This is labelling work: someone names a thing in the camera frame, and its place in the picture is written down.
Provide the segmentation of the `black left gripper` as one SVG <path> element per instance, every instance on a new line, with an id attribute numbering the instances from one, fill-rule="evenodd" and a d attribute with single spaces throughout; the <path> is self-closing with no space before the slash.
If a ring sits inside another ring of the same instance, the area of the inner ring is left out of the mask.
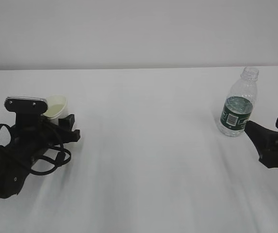
<path id="1" fill-rule="evenodd" d="M 22 163 L 33 165 L 37 160 L 44 160 L 53 165 L 64 164 L 64 144 L 78 142 L 81 131 L 63 130 L 72 128 L 75 115 L 69 114 L 58 119 L 58 125 L 41 118 L 36 126 L 11 127 L 11 142 L 7 146 L 9 153 Z"/>

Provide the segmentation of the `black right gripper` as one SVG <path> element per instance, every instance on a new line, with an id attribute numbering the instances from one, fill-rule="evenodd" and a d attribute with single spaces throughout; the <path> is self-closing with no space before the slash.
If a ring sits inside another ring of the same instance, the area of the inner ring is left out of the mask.
<path id="1" fill-rule="evenodd" d="M 278 117 L 275 126 L 278 129 Z M 267 168 L 278 168 L 278 132 L 249 120 L 245 125 L 245 133 L 255 146 L 259 161 Z"/>

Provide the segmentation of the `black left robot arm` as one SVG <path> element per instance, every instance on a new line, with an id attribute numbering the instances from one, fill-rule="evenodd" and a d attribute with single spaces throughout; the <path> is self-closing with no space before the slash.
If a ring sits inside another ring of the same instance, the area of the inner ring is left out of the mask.
<path id="1" fill-rule="evenodd" d="M 13 126 L 0 124 L 0 199 L 19 194 L 30 174 L 46 176 L 70 162 L 65 144 L 81 137 L 74 123 L 69 114 L 57 124 L 30 115 L 17 115 Z"/>

